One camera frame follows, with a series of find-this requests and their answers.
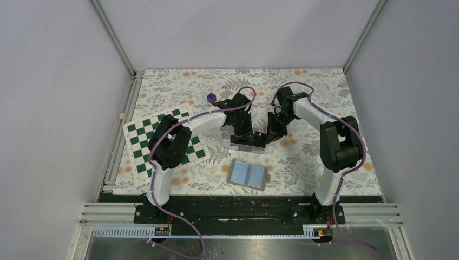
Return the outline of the clear acrylic card tray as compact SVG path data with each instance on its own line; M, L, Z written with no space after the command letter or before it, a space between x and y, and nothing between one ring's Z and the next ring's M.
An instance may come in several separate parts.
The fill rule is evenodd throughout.
M225 148L240 152L264 154L267 134L256 130L252 122L233 127L225 125L222 130L222 144Z

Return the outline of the grey card holder wallet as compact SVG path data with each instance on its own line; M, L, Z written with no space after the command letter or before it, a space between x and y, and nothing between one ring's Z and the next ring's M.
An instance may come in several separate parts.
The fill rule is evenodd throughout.
M268 167L232 160L227 176L228 183L264 191L268 181Z

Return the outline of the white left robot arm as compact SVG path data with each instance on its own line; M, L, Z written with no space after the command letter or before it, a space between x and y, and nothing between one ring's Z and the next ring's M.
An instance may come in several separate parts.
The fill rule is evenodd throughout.
M251 125L250 108L254 98L249 99L237 92L231 99L215 102L210 110L178 119L166 115L148 143L151 165L150 187L143 202L147 216L156 223L168 215L165 203L169 201L170 184L167 177L182 164L192 138L214 128L232 126L240 128Z

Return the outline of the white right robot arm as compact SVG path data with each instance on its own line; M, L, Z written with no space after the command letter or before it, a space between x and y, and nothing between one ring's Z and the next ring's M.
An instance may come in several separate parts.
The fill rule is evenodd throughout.
M357 120L352 116L338 118L332 115L313 103L311 93L295 94L288 83L276 91L273 100L278 101L280 110L268 113L265 143L286 136L287 125L293 120L305 120L319 132L319 155L324 172L306 212L317 223L337 223L344 177L361 167L366 159L366 147Z

